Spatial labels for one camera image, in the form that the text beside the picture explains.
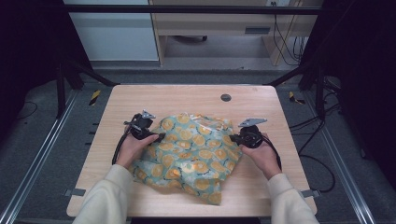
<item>sleeve cuff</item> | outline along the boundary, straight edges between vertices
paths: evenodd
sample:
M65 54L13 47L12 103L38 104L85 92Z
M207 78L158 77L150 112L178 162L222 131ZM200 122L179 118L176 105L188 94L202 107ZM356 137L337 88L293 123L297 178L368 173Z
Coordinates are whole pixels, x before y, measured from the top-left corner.
M272 200L282 192L285 192L288 189L293 189L293 186L291 185L285 174L274 175L268 181L267 185Z
M129 185L133 180L131 173L129 173L129 171L124 167L117 164L111 166L105 179L120 186L125 192L128 192Z

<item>person's left hand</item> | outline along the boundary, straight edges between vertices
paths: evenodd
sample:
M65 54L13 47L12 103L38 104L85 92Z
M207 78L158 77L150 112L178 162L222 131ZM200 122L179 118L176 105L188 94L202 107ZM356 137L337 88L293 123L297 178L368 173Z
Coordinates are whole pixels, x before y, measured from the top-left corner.
M154 134L145 139L137 140L131 134L128 134L121 145L116 164L129 169L132 162L140 158L143 147L154 142L158 137L158 134Z

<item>sleeve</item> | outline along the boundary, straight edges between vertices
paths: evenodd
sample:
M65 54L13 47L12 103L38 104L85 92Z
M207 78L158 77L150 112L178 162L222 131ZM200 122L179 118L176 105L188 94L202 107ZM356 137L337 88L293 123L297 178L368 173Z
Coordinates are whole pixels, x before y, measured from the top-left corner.
M318 223L300 191L295 189L285 174L268 181L271 196L272 223Z
M122 166L111 166L106 177L87 195L73 223L125 223L132 176Z

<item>fabric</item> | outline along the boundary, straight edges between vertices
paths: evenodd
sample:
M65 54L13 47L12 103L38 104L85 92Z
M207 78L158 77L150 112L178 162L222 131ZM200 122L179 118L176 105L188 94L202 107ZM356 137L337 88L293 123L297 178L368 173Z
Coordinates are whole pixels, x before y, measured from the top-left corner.
M105 179L91 189L73 223L124 224L127 218L127 189L131 187L131 182L132 176L125 168L113 165ZM268 188L272 200L272 223L318 223L303 196L292 187L286 175L272 177Z
M163 119L152 131L166 136L161 143L145 148L141 160L133 163L130 171L134 180L180 188L219 205L219 182L226 179L242 156L229 136L233 134L231 121L182 113Z

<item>hand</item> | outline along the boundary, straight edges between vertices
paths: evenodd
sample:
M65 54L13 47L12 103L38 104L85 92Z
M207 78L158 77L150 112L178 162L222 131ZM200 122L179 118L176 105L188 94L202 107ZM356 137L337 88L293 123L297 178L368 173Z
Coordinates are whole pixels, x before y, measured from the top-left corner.
M132 162L139 159L142 155L143 147L154 142L158 137L158 134L154 134L145 139L137 140L131 134L128 134L120 147L119 157L117 158L116 164L121 165L128 170Z
M262 142L257 148L249 148L242 145L241 150L253 159L256 166L262 170L268 180L274 175L282 173L277 165L276 154L267 143Z

